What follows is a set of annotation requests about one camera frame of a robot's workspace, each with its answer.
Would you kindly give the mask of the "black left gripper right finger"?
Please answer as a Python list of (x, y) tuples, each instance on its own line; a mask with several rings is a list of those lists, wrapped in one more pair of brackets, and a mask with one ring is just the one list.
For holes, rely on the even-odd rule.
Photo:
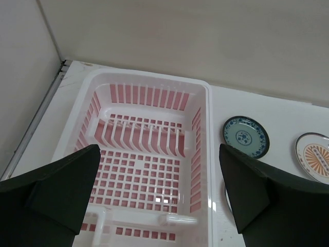
[(328, 246), (328, 185), (221, 144), (221, 171), (245, 246)]

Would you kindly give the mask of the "blue floral pattern plate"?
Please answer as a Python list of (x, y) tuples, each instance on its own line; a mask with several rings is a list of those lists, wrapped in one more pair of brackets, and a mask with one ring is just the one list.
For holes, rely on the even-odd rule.
[(248, 156), (259, 159), (267, 154), (270, 139), (263, 126), (246, 116), (233, 116), (222, 127), (224, 142)]

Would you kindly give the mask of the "orange sunburst plate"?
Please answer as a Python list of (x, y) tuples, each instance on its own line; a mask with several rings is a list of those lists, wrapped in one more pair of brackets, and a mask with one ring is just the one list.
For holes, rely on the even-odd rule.
[(328, 137), (320, 133), (302, 134), (295, 144), (298, 162), (315, 181), (328, 184)]

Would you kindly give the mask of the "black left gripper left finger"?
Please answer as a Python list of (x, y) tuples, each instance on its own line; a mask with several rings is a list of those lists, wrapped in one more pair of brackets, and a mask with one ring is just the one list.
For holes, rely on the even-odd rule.
[(72, 246), (83, 224), (100, 157), (99, 146), (89, 145), (1, 181), (1, 246)]

